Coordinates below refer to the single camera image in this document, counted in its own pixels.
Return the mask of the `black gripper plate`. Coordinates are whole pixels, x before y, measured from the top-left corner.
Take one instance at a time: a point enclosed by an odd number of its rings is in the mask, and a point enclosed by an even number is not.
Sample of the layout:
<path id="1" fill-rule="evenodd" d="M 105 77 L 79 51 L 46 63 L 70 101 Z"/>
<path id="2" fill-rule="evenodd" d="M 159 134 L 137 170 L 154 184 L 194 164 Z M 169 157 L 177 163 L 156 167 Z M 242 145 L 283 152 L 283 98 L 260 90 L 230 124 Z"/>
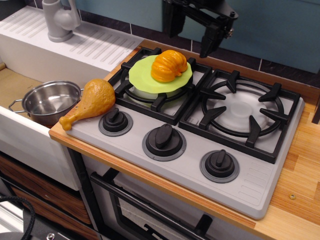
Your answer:
<path id="1" fill-rule="evenodd" d="M 224 38 L 233 34 L 239 15 L 225 0 L 165 0 L 163 32 L 173 38 L 183 31 L 186 17 L 205 26 L 200 44 L 200 58 L 216 51 Z"/>

